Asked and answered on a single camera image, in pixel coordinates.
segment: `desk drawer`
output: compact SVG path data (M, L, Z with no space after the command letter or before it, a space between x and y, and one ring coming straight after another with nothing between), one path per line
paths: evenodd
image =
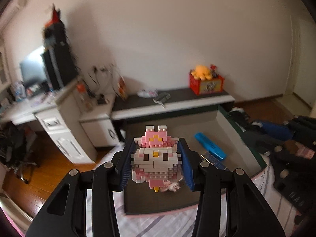
M68 128L57 109L39 112L35 116L47 132Z
M93 163L70 130L55 131L49 136L72 163Z
M81 123L94 147L115 146L119 143L110 119Z

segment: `cabinet door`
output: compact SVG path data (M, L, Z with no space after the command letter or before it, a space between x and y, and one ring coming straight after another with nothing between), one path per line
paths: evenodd
M8 88L11 84L8 67L7 67L7 58L5 56L4 46L0 47L0 92Z
M70 130L49 133L60 151L73 163L93 163L78 144Z
M110 119L81 123L94 147L115 146L119 143Z

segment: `door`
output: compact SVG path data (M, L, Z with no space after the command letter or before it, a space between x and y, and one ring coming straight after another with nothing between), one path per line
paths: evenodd
M300 58L294 93L311 107L316 100L316 24L299 20Z
M75 164L94 163L81 148L70 130L48 133L60 151Z
M110 119L81 123L94 147L115 146L119 143Z
M8 67L7 67L7 58L5 56L4 46L0 47L0 92L8 88L11 84Z

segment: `bottle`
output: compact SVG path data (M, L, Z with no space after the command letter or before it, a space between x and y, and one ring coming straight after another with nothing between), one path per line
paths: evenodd
M77 90L79 92L80 99L83 104L83 109L85 111L91 111L93 109L93 103L87 93L85 85L83 83L77 84Z

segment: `wall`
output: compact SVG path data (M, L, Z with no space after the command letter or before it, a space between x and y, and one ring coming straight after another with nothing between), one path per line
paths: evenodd
M285 90L291 25L282 0L28 0L4 31L13 81L42 44L52 3L83 72L114 62L130 92L185 87L191 68L211 63L238 100Z

